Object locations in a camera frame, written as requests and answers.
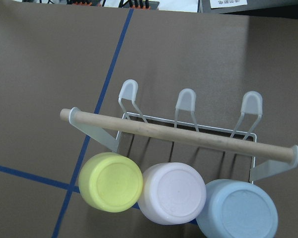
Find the yellow plastic container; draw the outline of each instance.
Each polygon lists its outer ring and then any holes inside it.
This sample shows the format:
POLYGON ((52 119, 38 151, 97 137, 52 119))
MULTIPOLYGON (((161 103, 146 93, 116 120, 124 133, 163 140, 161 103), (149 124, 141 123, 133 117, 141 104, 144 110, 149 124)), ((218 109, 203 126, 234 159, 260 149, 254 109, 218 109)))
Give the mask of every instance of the yellow plastic container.
POLYGON ((140 197, 143 176, 135 162, 115 153, 101 153, 82 167, 78 186, 83 199, 107 212, 122 212, 140 197))

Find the white plastic container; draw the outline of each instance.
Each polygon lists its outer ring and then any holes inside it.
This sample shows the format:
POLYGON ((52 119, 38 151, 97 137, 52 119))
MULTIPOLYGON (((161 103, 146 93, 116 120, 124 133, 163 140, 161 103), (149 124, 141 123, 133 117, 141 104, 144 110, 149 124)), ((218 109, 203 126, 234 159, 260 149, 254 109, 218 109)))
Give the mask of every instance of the white plastic container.
POLYGON ((208 238, 273 238, 278 214, 269 195, 251 183, 229 179, 206 185, 207 200, 197 223, 208 238))
POLYGON ((187 223, 202 211, 206 188, 201 175, 183 163, 162 163, 144 173, 138 200, 142 213, 161 225, 187 223))

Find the gray table surface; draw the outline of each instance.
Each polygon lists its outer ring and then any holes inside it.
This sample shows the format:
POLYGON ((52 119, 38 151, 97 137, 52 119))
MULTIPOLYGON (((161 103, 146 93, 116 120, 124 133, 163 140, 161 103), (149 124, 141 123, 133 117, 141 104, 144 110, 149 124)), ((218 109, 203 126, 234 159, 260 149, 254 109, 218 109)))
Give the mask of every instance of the gray table surface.
MULTIPOLYGON (((258 141, 298 145, 298 20, 0 0, 0 238, 203 237, 197 225, 157 225, 134 208, 98 211, 78 193, 80 163, 108 149, 59 112, 121 117, 118 94, 129 78, 144 114, 173 119, 179 91, 192 88, 198 123, 229 129, 244 93, 258 91, 258 141)), ((142 171, 168 161, 171 142, 131 139, 123 134, 119 153, 142 171)), ((248 179, 249 158, 233 153, 222 160, 221 151, 176 143, 172 161, 205 182, 248 179)), ((298 167, 256 185, 277 207, 276 237, 298 238, 298 167)))

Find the white plastic hook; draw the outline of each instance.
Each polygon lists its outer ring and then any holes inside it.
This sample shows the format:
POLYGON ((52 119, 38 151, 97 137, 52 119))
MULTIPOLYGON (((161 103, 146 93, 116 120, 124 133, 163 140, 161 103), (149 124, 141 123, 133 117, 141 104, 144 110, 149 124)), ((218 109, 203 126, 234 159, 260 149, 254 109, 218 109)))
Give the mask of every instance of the white plastic hook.
POLYGON ((250 170, 249 181, 264 179, 294 169, 298 165, 298 146, 292 147, 294 158, 290 163, 268 160, 250 170))
POLYGON ((142 119, 145 122, 148 122, 147 119, 144 117, 143 113, 140 111, 139 107, 136 104, 136 95, 138 91, 138 83, 133 79, 128 79, 123 83, 123 86, 121 87, 119 96, 118 96, 118 103, 125 113, 127 119, 130 119, 123 103, 121 102, 122 99, 130 100, 135 110, 139 113, 139 115, 142 117, 142 119))
POLYGON ((263 115, 263 98, 262 95, 260 95, 258 92, 250 91, 245 93, 245 95, 243 96, 242 107, 240 109, 240 117, 232 134, 230 135, 230 138, 233 138, 233 136, 235 135, 237 129, 239 128, 244 119, 245 114, 257 115, 257 119, 251 126, 251 128, 248 130, 243 140, 246 140, 248 138, 248 136, 255 129, 263 115))
POLYGON ((74 115, 76 112, 80 112, 79 108, 72 108, 69 114, 69 122, 72 126, 79 129, 86 135, 90 136, 94 140, 98 141, 100 144, 106 146, 108 149, 117 153, 119 141, 112 137, 103 128, 83 124, 74 120, 74 115))
POLYGON ((195 130, 199 132, 197 120, 195 118, 195 92, 190 88, 182 89, 178 96, 178 101, 175 106, 175 115, 174 115, 174 127, 177 127, 179 110, 189 111, 191 113, 191 118, 194 123, 195 130))

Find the white paper label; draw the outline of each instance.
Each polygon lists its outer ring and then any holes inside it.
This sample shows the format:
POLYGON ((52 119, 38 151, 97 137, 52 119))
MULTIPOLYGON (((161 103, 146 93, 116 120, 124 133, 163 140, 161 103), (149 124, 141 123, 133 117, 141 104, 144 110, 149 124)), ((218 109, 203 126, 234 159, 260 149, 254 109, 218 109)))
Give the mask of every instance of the white paper label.
POLYGON ((211 8, 247 5, 247 0, 210 0, 211 8))

